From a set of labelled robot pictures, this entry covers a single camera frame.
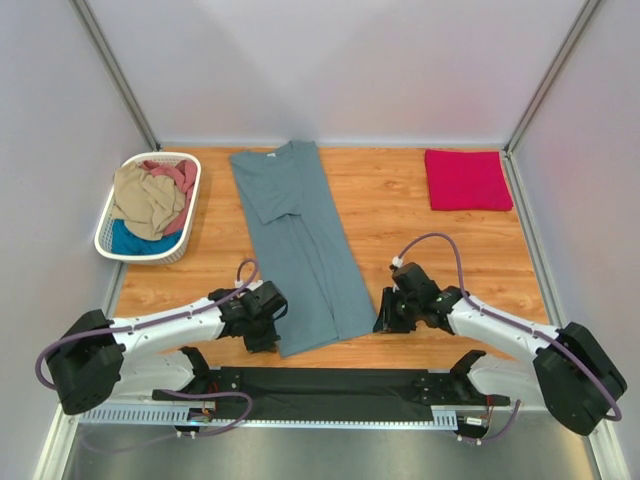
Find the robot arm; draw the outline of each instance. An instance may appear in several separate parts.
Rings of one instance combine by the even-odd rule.
[[[279,337],[273,322],[287,308],[276,286],[250,284],[240,296],[211,308],[231,292],[216,290],[181,308],[140,317],[107,320],[101,310],[85,313],[63,339],[98,329],[113,333],[66,343],[46,357],[64,412],[83,413],[107,399],[163,400],[165,389],[206,393],[209,367],[196,348],[158,353],[190,342],[241,336],[250,352],[275,350]]]
[[[570,430],[591,433],[606,418],[610,402],[551,342],[586,365],[613,399],[626,391],[620,372],[589,330],[579,324],[572,322],[565,328],[541,325],[493,309],[457,287],[440,290],[415,263],[395,268],[392,279],[396,287],[384,290],[374,330],[408,333],[422,320],[431,328],[480,340],[519,361],[473,352],[464,363],[469,381],[482,394],[545,405]]]

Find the wooden floor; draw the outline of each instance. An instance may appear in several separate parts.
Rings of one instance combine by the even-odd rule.
[[[117,316],[175,308],[217,288],[231,288],[237,265],[254,256],[229,163],[229,155],[241,149],[173,150],[195,155],[203,167],[187,253],[172,265],[131,266]],[[382,288],[390,285],[391,258],[418,235],[440,231],[460,246],[468,290],[497,308],[546,323],[516,212],[431,211],[423,155],[423,149],[320,151],[376,311]],[[442,288],[457,285],[453,254],[444,240],[426,240],[406,258],[422,265]],[[285,359],[277,353],[250,355],[239,338],[197,346],[210,365],[344,368],[449,368],[470,349],[487,349],[423,324],[410,335],[370,334]]]

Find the blue clothing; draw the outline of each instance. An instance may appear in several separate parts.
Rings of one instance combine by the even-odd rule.
[[[289,302],[275,322],[286,357],[371,333],[376,313],[315,143],[231,157],[262,278]]]
[[[114,220],[111,253],[117,253],[118,255],[155,255],[164,253],[178,243],[181,236],[182,230],[179,230],[176,233],[162,237],[160,240],[144,240],[131,233],[124,226],[124,220]]]

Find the folded red cloth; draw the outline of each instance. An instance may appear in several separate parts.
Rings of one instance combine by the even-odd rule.
[[[513,208],[499,152],[427,150],[424,164],[433,210]]]

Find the white wall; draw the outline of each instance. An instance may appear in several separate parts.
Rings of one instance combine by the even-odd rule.
[[[36,355],[101,307],[92,235],[113,171],[145,150],[66,0],[0,3],[0,478],[31,478],[57,396]]]
[[[566,319],[626,377],[616,426],[640,478],[640,36],[635,0],[603,2],[516,152]]]
[[[583,0],[89,0],[161,142],[503,145]]]

